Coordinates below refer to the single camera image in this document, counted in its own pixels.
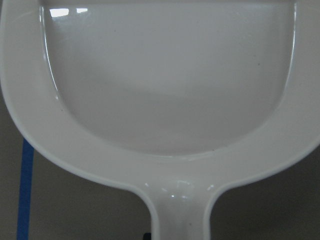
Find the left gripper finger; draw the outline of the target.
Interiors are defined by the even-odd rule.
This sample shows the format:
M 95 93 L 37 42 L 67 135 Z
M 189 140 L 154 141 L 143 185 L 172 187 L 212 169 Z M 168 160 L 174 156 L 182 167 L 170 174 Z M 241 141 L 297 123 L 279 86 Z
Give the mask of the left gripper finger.
M 151 240 L 152 234 L 150 232 L 146 232 L 143 234 L 142 240 Z

